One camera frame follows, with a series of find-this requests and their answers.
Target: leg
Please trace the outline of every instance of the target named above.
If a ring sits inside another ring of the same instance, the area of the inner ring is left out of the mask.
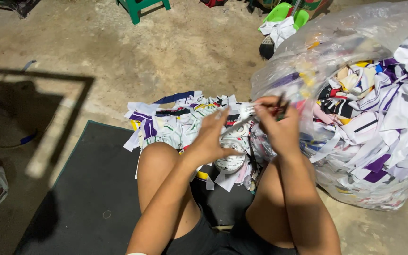
[[[141,213],[144,212],[157,189],[173,169],[178,158],[179,153],[164,142],[152,143],[143,150],[138,164],[138,196]],[[190,187],[188,187],[172,239],[190,232],[200,217],[200,208],[193,199]]]
[[[169,0],[163,0],[163,5],[165,6],[166,10],[171,9]]]
[[[303,160],[315,180],[313,165],[305,156]],[[270,163],[264,170],[254,201],[246,211],[246,221],[265,241],[281,248],[294,247],[279,166]]]

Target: right hand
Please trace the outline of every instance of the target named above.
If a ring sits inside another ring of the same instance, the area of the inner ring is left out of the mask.
[[[298,140],[298,111],[294,107],[289,106],[284,119],[277,122],[271,114],[271,109],[276,106],[278,98],[276,96],[268,96],[254,101],[262,103],[254,107],[256,114],[261,119],[261,125],[267,133],[270,145],[277,154],[284,157],[301,153]]]

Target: green dustpan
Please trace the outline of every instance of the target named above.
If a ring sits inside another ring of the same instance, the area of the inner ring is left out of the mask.
[[[267,17],[263,20],[263,23],[266,21],[282,21],[286,19],[287,13],[289,12],[289,9],[292,7],[292,5],[288,3],[280,3],[277,6],[275,6],[274,9],[267,15]],[[300,27],[302,27],[306,22],[308,22],[308,18],[310,15],[305,11],[305,10],[298,10],[295,12],[294,15],[294,28],[295,30],[298,30]]]

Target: left hand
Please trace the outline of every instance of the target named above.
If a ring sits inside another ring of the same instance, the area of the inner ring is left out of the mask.
[[[226,124],[230,108],[218,110],[205,117],[195,141],[182,154],[183,160],[198,168],[219,158],[240,155],[235,149],[221,148],[221,127]]]

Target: person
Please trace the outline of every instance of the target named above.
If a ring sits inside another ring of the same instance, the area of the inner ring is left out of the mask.
[[[278,97],[256,100],[255,108],[273,150],[252,204],[229,235],[212,232],[191,194],[197,167],[238,152],[221,148],[219,135],[229,109],[202,121],[195,141],[179,155],[166,143],[147,146],[138,165],[141,218],[133,230],[130,255],[340,255],[335,224],[320,199],[314,169],[299,148],[299,116],[289,107],[277,122]]]

